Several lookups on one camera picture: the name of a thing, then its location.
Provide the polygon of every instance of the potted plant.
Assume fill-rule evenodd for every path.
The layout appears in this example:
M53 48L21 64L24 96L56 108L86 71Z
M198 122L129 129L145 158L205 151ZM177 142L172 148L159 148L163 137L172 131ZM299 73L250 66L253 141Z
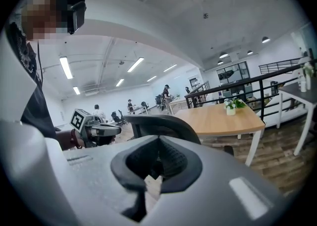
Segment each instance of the potted plant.
M243 108L245 106L241 99L233 99L224 101L225 108L227 110L227 115L233 116L236 114L236 108Z
M310 90L312 87L311 77L314 74L314 68L309 62L306 62L304 64L303 69L305 71L305 76L306 76L306 88L307 90Z

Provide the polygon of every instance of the vr headset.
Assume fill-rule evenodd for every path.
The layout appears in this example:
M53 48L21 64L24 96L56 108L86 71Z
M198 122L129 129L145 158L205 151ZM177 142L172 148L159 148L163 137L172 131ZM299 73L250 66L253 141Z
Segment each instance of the vr headset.
M74 34L85 22L86 4L81 1L67 11L67 32Z

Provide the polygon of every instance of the white ceiling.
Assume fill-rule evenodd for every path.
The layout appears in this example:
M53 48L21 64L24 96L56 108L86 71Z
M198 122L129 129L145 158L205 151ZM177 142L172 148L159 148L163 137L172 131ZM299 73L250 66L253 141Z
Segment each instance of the white ceiling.
M64 97L74 95L72 86L78 86L80 91L97 87L111 90L121 78L125 79L122 87L145 84L152 76L163 75L162 71L174 63L183 65L186 61L182 59L186 58L203 69L210 69L216 66L222 51L238 54L238 58L246 57L248 50L256 54L268 45L262 44L263 36L272 42L306 22L294 0L137 0L137 3L136 0L86 0L86 5L86 18L91 21L107 21L112 26L122 25L120 30L133 28L148 36L141 40L135 31L120 36L118 30L101 33L95 29L88 33L83 28L80 35L68 36L64 40L67 44L63 41L42 45L44 77ZM209 14L208 19L203 19L204 13ZM72 80L66 80L59 65L61 55L68 57L75 76ZM127 73L138 57L145 60L135 71ZM104 58L108 62L102 68Z

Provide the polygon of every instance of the bracelet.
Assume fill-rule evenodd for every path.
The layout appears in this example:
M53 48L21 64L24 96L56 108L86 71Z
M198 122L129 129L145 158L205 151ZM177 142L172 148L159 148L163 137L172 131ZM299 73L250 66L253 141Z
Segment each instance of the bracelet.
M76 148L78 148L78 149L82 148L82 146L80 146L78 144L78 140L77 140L77 137L75 134L75 129L71 130L71 132L70 132L70 143L74 144L76 146Z

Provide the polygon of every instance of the person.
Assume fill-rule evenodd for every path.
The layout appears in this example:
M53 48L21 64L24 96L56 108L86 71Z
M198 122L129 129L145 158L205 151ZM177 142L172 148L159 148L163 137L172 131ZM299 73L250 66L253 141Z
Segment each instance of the person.
M172 102L172 97L171 97L171 94L168 92L169 90L169 85L166 84L164 86L164 90L163 90L163 99L165 101L165 107L167 108L167 114L172 114L171 110L170 110L170 107L169 107L169 103Z
M30 41L38 41L54 34L68 31L67 9L85 0L27 0L15 14L10 17L5 31L13 51L25 71L36 83L36 88L23 112L21 122L36 127L44 137L59 142L62 150L73 147L81 148L84 141L73 130L55 131L47 103L42 91L43 78L37 73L36 54Z
M128 110L131 112L131 111L133 111L133 105L132 105L132 100L131 99L129 99L128 100Z
M102 110L99 109L99 105L95 105L95 110L93 112L93 115L97 115L99 118L103 120L103 122L106 122L106 115Z

